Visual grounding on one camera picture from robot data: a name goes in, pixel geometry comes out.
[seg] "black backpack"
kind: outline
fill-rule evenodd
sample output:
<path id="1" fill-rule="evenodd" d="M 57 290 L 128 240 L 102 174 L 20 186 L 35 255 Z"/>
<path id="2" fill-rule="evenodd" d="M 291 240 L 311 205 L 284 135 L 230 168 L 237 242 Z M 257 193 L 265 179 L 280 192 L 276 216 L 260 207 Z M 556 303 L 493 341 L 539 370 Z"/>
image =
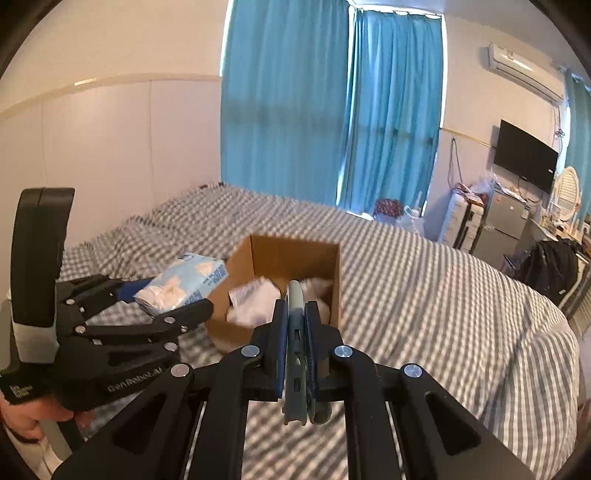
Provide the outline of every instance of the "black backpack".
<path id="1" fill-rule="evenodd" d="M 577 281 L 579 248 L 577 242 L 563 238 L 536 242 L 515 262 L 513 278 L 558 305 Z"/>

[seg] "blue curtain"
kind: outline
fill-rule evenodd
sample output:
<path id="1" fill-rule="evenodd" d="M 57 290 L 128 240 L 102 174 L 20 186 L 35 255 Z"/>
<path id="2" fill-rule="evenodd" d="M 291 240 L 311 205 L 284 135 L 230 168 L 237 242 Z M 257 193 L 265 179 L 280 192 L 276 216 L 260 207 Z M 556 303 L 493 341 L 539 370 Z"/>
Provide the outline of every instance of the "blue curtain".
<path id="1" fill-rule="evenodd" d="M 235 0 L 222 85 L 223 181 L 335 204 L 348 7 L 344 0 Z"/>
<path id="2" fill-rule="evenodd" d="M 441 117 L 441 19 L 356 11 L 348 142 L 338 205 L 373 212 L 379 198 L 423 205 Z"/>
<path id="3" fill-rule="evenodd" d="M 591 93 L 582 80 L 566 73 L 566 89 L 570 107 L 570 142 L 566 151 L 566 167 L 574 167 L 583 191 L 579 218 L 591 213 Z"/>

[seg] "wall trim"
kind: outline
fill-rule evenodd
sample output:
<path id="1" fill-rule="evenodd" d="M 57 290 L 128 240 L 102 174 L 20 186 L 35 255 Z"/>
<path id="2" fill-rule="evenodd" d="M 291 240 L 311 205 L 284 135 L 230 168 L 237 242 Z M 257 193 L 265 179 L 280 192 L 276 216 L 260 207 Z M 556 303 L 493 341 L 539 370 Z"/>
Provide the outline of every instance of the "wall trim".
<path id="1" fill-rule="evenodd" d="M 41 93 L 8 107 L 6 110 L 0 112 L 0 121 L 10 118 L 17 113 L 22 112 L 24 109 L 29 108 L 30 106 L 38 105 L 39 103 L 44 103 L 48 100 L 53 100 L 54 98 L 68 95 L 69 93 L 81 92 L 83 90 L 89 90 L 91 88 L 97 87 L 120 85 L 123 83 L 152 82 L 159 80 L 188 80 L 194 82 L 216 83 L 221 82 L 222 78 L 219 75 L 205 75 L 197 73 L 130 73 L 79 80 L 78 82 L 49 90 L 48 92 Z"/>
<path id="2" fill-rule="evenodd" d="M 460 137 L 467 138 L 468 140 L 472 140 L 473 142 L 479 143 L 480 145 L 484 145 L 485 147 L 488 147 L 488 148 L 495 148 L 492 145 L 489 145 L 488 143 L 483 142 L 482 140 L 478 140 L 477 138 L 471 137 L 470 135 L 463 134 L 462 132 L 456 132 L 455 130 L 452 130 L 451 128 L 441 127 L 439 130 L 450 133 L 452 135 L 458 135 Z"/>

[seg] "checkered bedding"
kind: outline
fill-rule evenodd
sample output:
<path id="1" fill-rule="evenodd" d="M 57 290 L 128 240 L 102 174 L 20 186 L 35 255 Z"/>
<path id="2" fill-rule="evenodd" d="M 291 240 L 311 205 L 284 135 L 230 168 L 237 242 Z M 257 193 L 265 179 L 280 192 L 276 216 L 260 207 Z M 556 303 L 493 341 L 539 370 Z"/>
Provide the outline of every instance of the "checkered bedding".
<path id="1" fill-rule="evenodd" d="M 155 275 L 184 251 L 227 258 L 250 233 L 340 242 L 344 341 L 376 363 L 422 365 L 537 478 L 551 478 L 576 435 L 579 351 L 548 299 L 465 253 L 330 207 L 230 186 L 195 190 L 64 254 L 62 279 Z M 118 303 L 89 323 L 149 322 Z M 180 338 L 184 361 L 220 359 L 204 326 Z M 131 399 L 98 409 L 96 431 Z M 252 402 L 243 479 L 347 478 L 344 411 L 323 426 L 283 426 Z"/>

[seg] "air conditioner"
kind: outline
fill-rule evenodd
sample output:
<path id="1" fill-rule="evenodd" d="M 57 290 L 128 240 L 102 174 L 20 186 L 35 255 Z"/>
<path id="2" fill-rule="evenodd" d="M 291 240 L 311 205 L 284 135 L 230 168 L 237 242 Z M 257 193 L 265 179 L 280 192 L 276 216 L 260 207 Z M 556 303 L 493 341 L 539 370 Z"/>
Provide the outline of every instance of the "air conditioner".
<path id="1" fill-rule="evenodd" d="M 532 61 L 491 43 L 488 49 L 491 70 L 528 87 L 552 103 L 564 100 L 564 82 Z"/>

